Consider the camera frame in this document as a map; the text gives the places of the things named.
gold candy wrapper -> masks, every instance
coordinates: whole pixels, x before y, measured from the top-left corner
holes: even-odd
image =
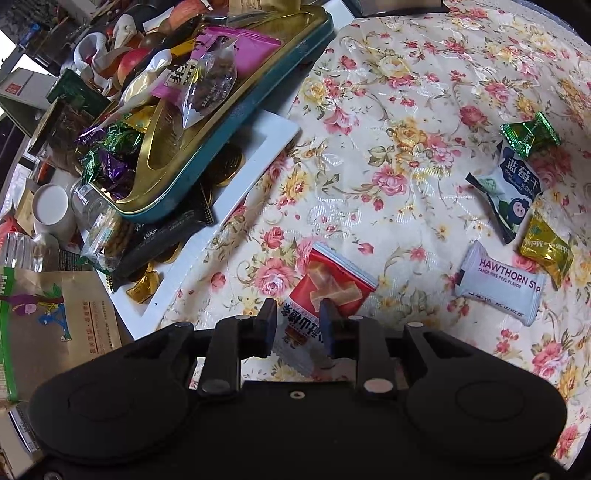
[[[147,272],[151,272],[154,269],[154,264],[152,262],[145,264],[143,267],[139,268],[137,271],[133,272],[127,280],[132,283],[139,282]]]
[[[147,272],[146,275],[137,282],[135,287],[131,287],[127,290],[126,294],[133,301],[143,303],[156,293],[159,286],[160,276],[156,270],[152,270],[151,272]]]
[[[542,265],[550,274],[554,284],[560,288],[573,262],[573,252],[544,221],[534,212],[519,253]]]
[[[156,105],[145,106],[123,120],[123,123],[144,134],[148,131],[148,127],[150,126],[155,111]]]

brown paper bag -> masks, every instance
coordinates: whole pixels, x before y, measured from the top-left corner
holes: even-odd
[[[0,398],[29,400],[43,382],[121,346],[96,272],[0,268]]]

wrapped candy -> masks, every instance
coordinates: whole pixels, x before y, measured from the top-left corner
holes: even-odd
[[[159,286],[160,276],[156,270],[152,270],[146,272],[140,281],[129,290],[126,290],[125,293],[133,301],[143,303],[156,293]]]
[[[129,170],[129,167],[115,156],[103,149],[99,149],[99,160],[103,174],[112,181],[117,181]]]
[[[501,132],[521,158],[550,145],[560,145],[560,138],[542,112],[529,122],[501,125]]]
[[[82,170],[82,185],[88,185],[94,181],[100,172],[99,149],[92,148],[81,160]]]
[[[542,265],[550,274],[554,285],[560,288],[573,262],[573,252],[535,211],[519,253]]]
[[[148,131],[148,127],[150,126],[155,111],[155,105],[145,106],[138,112],[132,113],[132,115],[123,120],[123,123],[128,127],[145,134]]]
[[[144,134],[123,122],[115,122],[106,131],[100,146],[120,157],[136,154],[144,140]]]

pink snack bag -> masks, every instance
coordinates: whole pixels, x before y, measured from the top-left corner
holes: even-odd
[[[197,37],[197,44],[203,43],[196,51],[203,50],[202,55],[207,51],[205,45],[211,45],[210,37],[235,38],[234,44],[236,71],[238,78],[245,79],[255,73],[265,63],[265,60],[274,54],[281,47],[281,40],[267,37],[252,30],[243,28],[228,27],[207,27],[203,35]]]

purple candy wrapper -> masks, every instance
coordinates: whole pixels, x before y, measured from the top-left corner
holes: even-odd
[[[125,163],[118,160],[113,154],[102,148],[99,149],[99,159],[103,168],[103,173],[112,182],[116,182],[126,171],[129,171],[129,167]]]
[[[91,143],[103,140],[105,136],[106,132],[104,130],[97,130],[96,127],[89,127],[78,137],[78,144],[88,146]]]

